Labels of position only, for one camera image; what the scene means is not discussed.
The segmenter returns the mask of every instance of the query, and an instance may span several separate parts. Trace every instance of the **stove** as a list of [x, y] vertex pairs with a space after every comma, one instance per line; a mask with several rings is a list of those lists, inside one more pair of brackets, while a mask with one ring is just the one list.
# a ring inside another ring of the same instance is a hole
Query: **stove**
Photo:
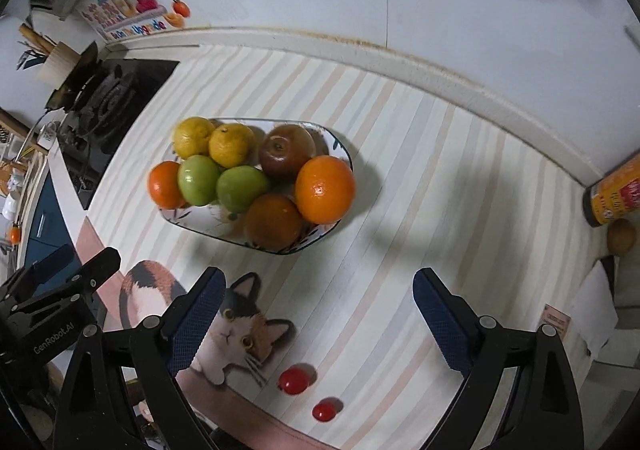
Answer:
[[105, 60], [76, 94], [58, 142], [85, 210], [118, 146], [177, 64]]

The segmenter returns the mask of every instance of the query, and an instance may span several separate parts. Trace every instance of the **calico cat print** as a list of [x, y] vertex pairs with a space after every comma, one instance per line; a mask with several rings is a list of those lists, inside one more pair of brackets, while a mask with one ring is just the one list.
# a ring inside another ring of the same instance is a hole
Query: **calico cat print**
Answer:
[[[273, 347], [287, 341], [293, 333], [288, 320], [268, 320], [255, 305], [260, 277], [247, 273], [226, 289], [225, 297], [211, 323], [191, 368], [201, 372], [214, 385], [225, 382], [225, 371], [232, 367], [249, 372], [260, 385], [266, 379], [260, 367]], [[120, 319], [124, 328], [137, 325], [149, 315], [162, 315], [169, 304], [185, 290], [159, 262], [143, 260], [124, 278], [120, 289]]]

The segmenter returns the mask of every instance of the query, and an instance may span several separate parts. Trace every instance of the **screw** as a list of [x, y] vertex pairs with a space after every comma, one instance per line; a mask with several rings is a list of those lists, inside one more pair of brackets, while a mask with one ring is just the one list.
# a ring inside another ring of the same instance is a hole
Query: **screw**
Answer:
[[158, 327], [160, 324], [160, 318], [158, 316], [148, 316], [142, 321], [142, 324], [147, 329], [153, 329], [154, 327]]
[[82, 329], [82, 334], [87, 338], [95, 335], [98, 332], [98, 327], [95, 324], [87, 325], [84, 329]]
[[481, 316], [480, 317], [480, 325], [485, 329], [493, 329], [498, 322], [495, 321], [491, 316]]
[[549, 325], [549, 324], [544, 324], [542, 325], [542, 334], [545, 334], [546, 336], [556, 336], [556, 328], [553, 327], [553, 325]]

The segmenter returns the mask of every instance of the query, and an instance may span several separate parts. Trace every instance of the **cat face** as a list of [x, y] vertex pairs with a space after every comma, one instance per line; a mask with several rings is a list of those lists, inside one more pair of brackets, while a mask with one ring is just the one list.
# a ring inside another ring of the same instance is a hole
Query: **cat face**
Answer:
[[265, 318], [255, 305], [259, 288], [260, 280], [255, 273], [233, 283], [225, 292], [207, 336], [223, 368], [227, 365], [245, 368], [262, 384], [260, 366], [271, 354], [273, 344], [289, 333], [292, 325], [286, 320]]

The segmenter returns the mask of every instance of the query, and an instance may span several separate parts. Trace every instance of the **fruit platter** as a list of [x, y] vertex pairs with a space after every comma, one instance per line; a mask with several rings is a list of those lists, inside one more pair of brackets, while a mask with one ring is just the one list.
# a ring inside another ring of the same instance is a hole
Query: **fruit platter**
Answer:
[[355, 197], [349, 153], [313, 123], [190, 117], [162, 158], [147, 190], [165, 220], [277, 255], [322, 239]]

